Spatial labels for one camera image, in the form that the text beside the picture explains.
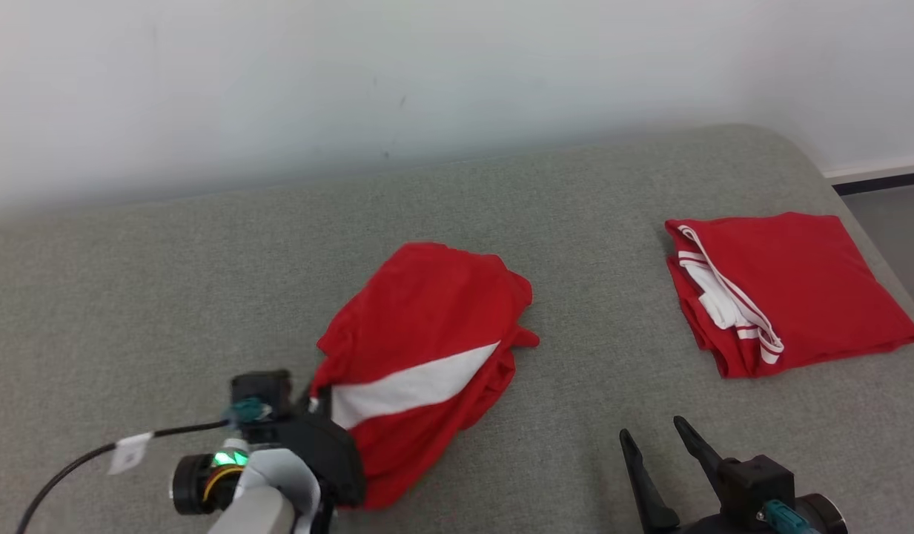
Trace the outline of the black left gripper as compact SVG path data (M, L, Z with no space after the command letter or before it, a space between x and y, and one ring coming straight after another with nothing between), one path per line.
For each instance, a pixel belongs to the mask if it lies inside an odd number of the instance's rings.
M244 484L256 481L278 489L297 506L318 500L338 507L361 507L366 497L364 464L351 434L325 417L325 392L308 383L290 415L241 423L252 452Z

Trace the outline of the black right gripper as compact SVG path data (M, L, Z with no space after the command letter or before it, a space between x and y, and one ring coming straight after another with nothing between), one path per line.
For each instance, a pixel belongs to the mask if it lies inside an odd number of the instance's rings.
M758 519L772 499L771 464L722 464L722 458L683 416L673 424L687 452L701 469L720 501L720 511L694 521L680 520L668 507L644 466L643 453L628 429L619 433L627 476L643 533L771 533L769 523Z

